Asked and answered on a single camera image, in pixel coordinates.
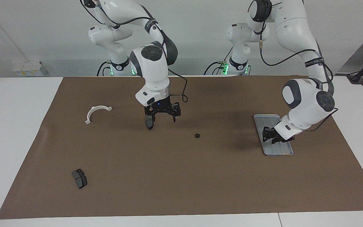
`robotic arm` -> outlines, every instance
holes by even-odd
[[[181,111],[178,102],[170,102],[167,66],[176,61],[178,52],[156,19],[144,6],[132,0],[84,0],[84,6],[95,9],[95,19],[102,24],[89,30],[89,38],[108,51],[116,75],[128,73],[131,67],[133,72],[145,79],[145,86],[135,97],[145,106],[148,129],[153,128],[156,113],[168,113],[176,122]],[[131,30],[121,27],[126,24],[143,27],[154,42],[134,49],[128,57],[124,47],[117,43],[132,35]]]
[[[305,62],[308,79],[291,79],[282,95],[291,111],[274,128],[264,128],[263,141],[287,142],[308,130],[312,125],[334,112],[334,86],[327,75],[317,41],[312,35],[302,0],[253,0],[248,9],[246,24],[232,25],[228,39],[233,44],[229,69],[242,74],[250,49],[247,42],[259,42],[262,57],[263,41],[269,34],[265,22],[274,22],[278,43],[287,50],[297,53]]]

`brown surface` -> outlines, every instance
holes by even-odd
[[[152,131],[134,98],[143,79],[65,78],[0,219],[363,210],[363,170],[333,119],[297,136],[293,156],[263,154],[253,115],[285,115],[291,78],[189,78],[181,117],[159,114]],[[113,110],[86,125],[96,105]]]

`white plastic arc part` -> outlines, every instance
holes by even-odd
[[[93,114],[93,112],[97,111],[98,109],[105,109],[107,111],[111,111],[112,108],[111,106],[110,107],[107,107],[107,106],[104,106],[104,105],[100,105],[100,106],[92,106],[92,108],[90,109],[90,111],[88,112],[88,115],[86,116],[86,121],[85,123],[88,125],[90,124],[90,117],[91,115]]]

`white table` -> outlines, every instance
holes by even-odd
[[[0,208],[39,130],[62,78],[0,78]],[[334,114],[339,129],[363,168],[363,87],[335,77]],[[155,217],[79,217],[0,220],[0,226],[363,226],[363,211],[190,215]]]

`gray plastic tray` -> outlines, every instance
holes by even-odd
[[[264,129],[264,127],[267,126],[269,128],[273,128],[280,120],[281,118],[276,114],[255,115],[257,131],[265,155],[280,156],[280,155],[294,154],[294,151],[292,150],[291,144],[289,142],[287,143],[278,142],[275,144],[271,144],[271,139],[265,141],[265,143],[262,141],[262,130]]]

